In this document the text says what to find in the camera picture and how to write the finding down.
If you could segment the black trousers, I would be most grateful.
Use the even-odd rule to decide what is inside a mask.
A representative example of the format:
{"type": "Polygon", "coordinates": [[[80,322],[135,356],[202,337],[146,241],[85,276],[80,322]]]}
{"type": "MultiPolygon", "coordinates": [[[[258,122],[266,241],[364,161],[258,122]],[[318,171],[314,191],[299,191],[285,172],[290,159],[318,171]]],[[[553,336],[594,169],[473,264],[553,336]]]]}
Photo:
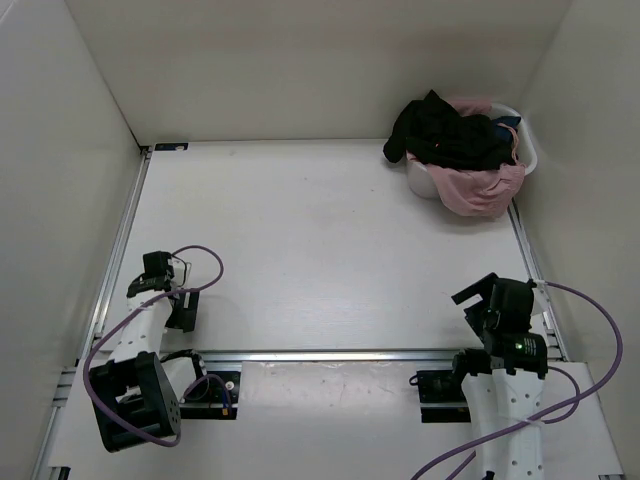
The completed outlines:
{"type": "Polygon", "coordinates": [[[483,114],[463,116],[431,90],[401,111],[383,147],[390,163],[412,154],[425,165],[469,171],[514,165],[513,148],[483,114]]]}

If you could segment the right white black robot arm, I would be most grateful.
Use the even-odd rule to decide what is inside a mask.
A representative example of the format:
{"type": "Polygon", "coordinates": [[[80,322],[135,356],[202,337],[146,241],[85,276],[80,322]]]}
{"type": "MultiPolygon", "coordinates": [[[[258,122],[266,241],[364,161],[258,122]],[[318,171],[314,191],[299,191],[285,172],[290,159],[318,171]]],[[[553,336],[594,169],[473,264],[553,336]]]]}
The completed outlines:
{"type": "Polygon", "coordinates": [[[474,448],[483,479],[543,479],[540,410],[548,373],[545,338],[531,326],[534,283],[490,273],[452,296],[464,309],[480,349],[453,360],[452,393],[467,402],[473,434],[491,439],[474,448]]]}

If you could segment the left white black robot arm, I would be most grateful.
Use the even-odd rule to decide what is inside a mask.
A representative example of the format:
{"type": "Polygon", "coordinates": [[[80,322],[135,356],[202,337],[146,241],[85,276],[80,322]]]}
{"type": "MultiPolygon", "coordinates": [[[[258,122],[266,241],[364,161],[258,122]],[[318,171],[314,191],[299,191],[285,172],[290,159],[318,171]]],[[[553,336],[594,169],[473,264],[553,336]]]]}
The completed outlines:
{"type": "Polygon", "coordinates": [[[116,453],[144,443],[176,446],[181,437],[180,401],[206,395],[210,377],[199,356],[180,351],[160,355],[168,329],[194,330],[201,290],[172,290],[150,280],[127,292],[130,311],[105,339],[119,339],[105,363],[93,366],[97,344],[83,367],[104,448],[116,453]]]}

